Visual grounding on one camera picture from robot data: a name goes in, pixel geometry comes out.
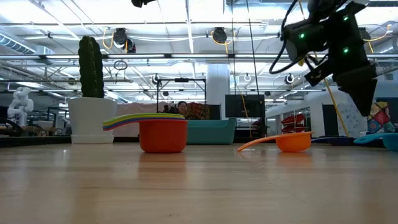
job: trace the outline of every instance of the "wooden table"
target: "wooden table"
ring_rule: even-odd
[[[398,223],[398,154],[314,145],[0,149],[0,223]]]

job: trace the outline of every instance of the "teal tray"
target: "teal tray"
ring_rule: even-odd
[[[236,118],[188,120],[187,144],[232,144]]]

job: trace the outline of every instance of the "green cactus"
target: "green cactus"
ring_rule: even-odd
[[[104,74],[100,45],[84,36],[79,42],[80,83],[83,97],[104,98]]]

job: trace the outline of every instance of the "white planter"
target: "white planter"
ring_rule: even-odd
[[[113,100],[82,97],[68,100],[73,144],[113,143],[113,131],[103,131],[102,122],[116,116]]]

